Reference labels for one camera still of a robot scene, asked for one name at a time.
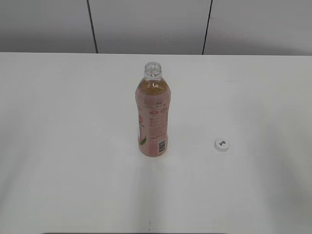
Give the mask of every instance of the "table surface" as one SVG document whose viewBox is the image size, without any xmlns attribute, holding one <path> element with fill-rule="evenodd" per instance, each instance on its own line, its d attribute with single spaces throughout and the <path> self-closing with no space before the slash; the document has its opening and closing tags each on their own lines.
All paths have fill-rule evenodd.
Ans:
<svg viewBox="0 0 312 234">
<path fill-rule="evenodd" d="M 137 146 L 153 60 L 172 91 L 159 158 Z M 0 233 L 310 233 L 311 74 L 312 57 L 0 53 Z"/>
</svg>

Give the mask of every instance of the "green leaf graphic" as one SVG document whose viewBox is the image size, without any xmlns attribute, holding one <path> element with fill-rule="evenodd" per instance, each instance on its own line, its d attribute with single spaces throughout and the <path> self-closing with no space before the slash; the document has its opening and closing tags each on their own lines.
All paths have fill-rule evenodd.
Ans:
<svg viewBox="0 0 312 234">
<path fill-rule="evenodd" d="M 141 141 L 140 145 L 144 145 L 145 143 L 146 143 L 146 138 L 144 138 L 144 139 Z"/>
</svg>

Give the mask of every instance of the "plastic bottle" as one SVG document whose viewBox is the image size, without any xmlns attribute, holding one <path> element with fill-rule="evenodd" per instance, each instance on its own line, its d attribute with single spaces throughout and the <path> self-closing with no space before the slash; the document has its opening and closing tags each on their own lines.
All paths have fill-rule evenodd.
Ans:
<svg viewBox="0 0 312 234">
<path fill-rule="evenodd" d="M 162 78 L 160 64 L 147 63 L 144 78 L 136 89 L 139 119 L 138 145 L 146 156 L 161 156 L 167 150 L 170 97 L 171 91 Z"/>
</svg>

